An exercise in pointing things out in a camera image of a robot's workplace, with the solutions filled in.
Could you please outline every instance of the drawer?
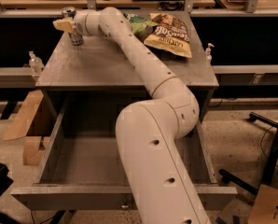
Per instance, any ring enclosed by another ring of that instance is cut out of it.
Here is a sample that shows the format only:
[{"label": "drawer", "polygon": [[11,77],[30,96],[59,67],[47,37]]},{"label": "drawer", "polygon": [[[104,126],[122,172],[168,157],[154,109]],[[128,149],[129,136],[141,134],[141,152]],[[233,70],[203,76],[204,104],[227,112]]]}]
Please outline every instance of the drawer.
[{"label": "drawer", "polygon": [[[15,188],[12,195],[31,210],[136,208],[118,153],[115,124],[126,105],[146,99],[145,91],[68,93],[34,185]],[[205,209],[219,210],[237,190],[217,185],[199,130],[178,140],[177,148]]]}]

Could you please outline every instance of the gray tabletop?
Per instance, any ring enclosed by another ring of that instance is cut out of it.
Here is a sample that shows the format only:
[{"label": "gray tabletop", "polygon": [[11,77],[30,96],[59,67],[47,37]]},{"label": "gray tabletop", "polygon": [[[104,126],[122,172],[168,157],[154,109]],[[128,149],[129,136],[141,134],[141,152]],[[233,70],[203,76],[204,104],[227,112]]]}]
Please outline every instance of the gray tabletop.
[{"label": "gray tabletop", "polygon": [[[127,12],[148,18],[150,10]],[[213,67],[206,64],[205,52],[189,15],[184,11],[171,13],[187,24],[192,58],[167,54],[162,56],[164,52],[160,54],[160,58],[190,88],[217,88]],[[83,39],[82,45],[73,46],[68,34],[63,34],[36,82],[38,89],[95,90],[143,87],[143,82],[115,42],[110,38],[96,36],[83,36]]]}]

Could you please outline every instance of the floor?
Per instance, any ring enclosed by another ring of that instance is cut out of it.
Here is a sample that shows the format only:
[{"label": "floor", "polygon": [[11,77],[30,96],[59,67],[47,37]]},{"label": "floor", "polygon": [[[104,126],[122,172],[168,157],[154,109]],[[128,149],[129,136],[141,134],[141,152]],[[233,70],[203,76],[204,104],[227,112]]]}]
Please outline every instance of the floor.
[{"label": "floor", "polygon": [[[250,112],[278,122],[277,99],[240,99],[219,100],[210,103],[209,112],[203,123],[204,142],[209,148],[215,176],[220,186],[219,169],[224,168],[244,181],[258,187],[266,158],[269,152],[275,129],[260,121],[250,122]],[[25,208],[15,200],[10,192],[15,187],[27,187],[33,183],[37,167],[22,165],[23,138],[13,141],[2,141],[7,126],[16,117],[14,112],[7,120],[0,120],[0,162],[5,164],[8,176],[14,180],[12,186],[0,198],[0,211],[18,220],[21,224],[48,223],[45,220],[55,215],[54,211],[33,211]],[[278,168],[274,174],[272,185],[278,188]],[[212,223],[247,223],[255,197],[238,187],[239,195],[223,210],[207,211]],[[66,212],[60,223],[126,223],[139,224],[137,211],[76,211]]]}]

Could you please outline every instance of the brown snack bag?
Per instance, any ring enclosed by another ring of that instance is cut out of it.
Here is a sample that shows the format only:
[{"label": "brown snack bag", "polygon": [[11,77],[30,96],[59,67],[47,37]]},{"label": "brown snack bag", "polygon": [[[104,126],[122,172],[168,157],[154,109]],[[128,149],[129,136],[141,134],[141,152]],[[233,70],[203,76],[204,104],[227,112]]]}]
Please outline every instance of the brown snack bag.
[{"label": "brown snack bag", "polygon": [[158,26],[155,31],[147,37],[145,45],[170,51],[183,57],[192,57],[188,40],[188,29],[186,24],[167,13],[151,13],[151,19]]}]

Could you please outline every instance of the cardboard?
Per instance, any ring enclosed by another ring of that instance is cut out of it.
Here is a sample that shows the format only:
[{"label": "cardboard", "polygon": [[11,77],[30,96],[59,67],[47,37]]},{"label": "cardboard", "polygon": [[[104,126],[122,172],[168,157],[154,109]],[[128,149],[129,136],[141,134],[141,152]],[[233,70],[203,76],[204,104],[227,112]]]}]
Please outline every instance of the cardboard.
[{"label": "cardboard", "polygon": [[53,123],[54,119],[43,92],[30,91],[3,140],[18,139],[26,135],[49,136]]},{"label": "cardboard", "polygon": [[278,224],[278,189],[261,185],[248,224]]},{"label": "cardboard", "polygon": [[49,137],[27,136],[23,149],[23,165],[39,165],[49,143]]}]

